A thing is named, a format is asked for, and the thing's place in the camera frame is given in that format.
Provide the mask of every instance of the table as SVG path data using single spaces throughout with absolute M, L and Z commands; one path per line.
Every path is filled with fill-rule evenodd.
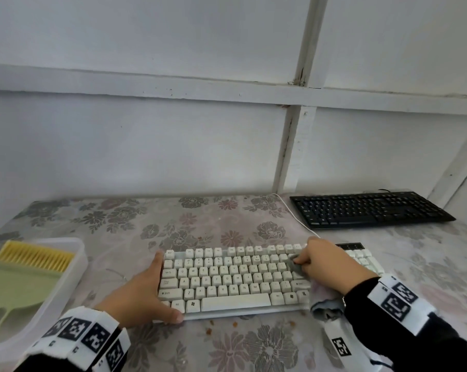
M 68 309 L 100 301 L 124 282 L 120 275 L 129 278 L 146 268 L 159 248 L 295 244 L 310 235 L 274 195 L 82 199 L 32 203 L 0 229 L 0 248 L 10 238 L 81 238 L 90 265 Z M 467 339 L 467 225 L 320 235 L 364 244 Z M 342 370 L 321 325 L 305 312 L 150 324 L 129 333 L 125 371 Z

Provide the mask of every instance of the space bar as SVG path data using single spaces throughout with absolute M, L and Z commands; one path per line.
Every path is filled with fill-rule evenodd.
M 334 218 L 335 222 L 343 225 L 354 225 L 359 223 L 376 223 L 376 219 L 371 215 L 363 215 L 357 217 L 340 217 Z
M 220 296 L 204 298 L 201 300 L 201 312 L 222 311 L 224 309 L 253 308 L 256 306 L 270 306 L 271 300 L 268 294 L 250 294 Z

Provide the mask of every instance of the keyboard cable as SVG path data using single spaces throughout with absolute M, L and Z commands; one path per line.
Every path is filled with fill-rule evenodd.
M 290 208 L 288 207 L 288 205 L 285 203 L 285 201 L 283 200 L 283 198 L 280 197 L 279 194 L 277 193 L 272 193 L 274 194 L 275 196 L 277 196 L 280 201 L 285 205 L 286 209 L 288 210 L 288 212 L 290 212 L 292 214 L 292 217 L 294 217 L 294 219 L 296 221 L 298 221 L 301 225 L 303 225 L 308 231 L 312 232 L 313 234 L 315 234 L 317 237 L 321 238 L 321 236 L 319 236 L 316 232 L 314 232 L 313 230 L 311 230 L 309 227 L 307 227 L 304 223 L 302 223 L 301 221 L 299 221 L 299 219 L 297 219 L 297 217 L 294 215 L 294 213 L 292 212 L 292 210 L 290 210 Z

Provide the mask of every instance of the hand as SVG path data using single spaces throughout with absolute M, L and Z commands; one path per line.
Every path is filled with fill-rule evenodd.
M 358 264 L 345 251 L 329 242 L 311 236 L 294 262 L 302 265 L 302 270 L 324 286 L 347 294 L 356 285 L 376 273 Z
M 165 306 L 157 298 L 162 263 L 163 252 L 158 250 L 146 270 L 114 290 L 94 309 L 108 313 L 122 328 L 143 325 L 152 320 L 172 324 L 182 322 L 183 314 L 179 310 Z

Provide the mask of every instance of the keyboard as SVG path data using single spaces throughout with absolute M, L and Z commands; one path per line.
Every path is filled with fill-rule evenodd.
M 383 274 L 362 244 L 337 244 L 368 269 Z M 185 320 L 309 309 L 311 283 L 287 260 L 301 244 L 167 250 L 158 298 Z
M 376 227 L 455 218 L 414 192 L 290 197 L 312 230 Z

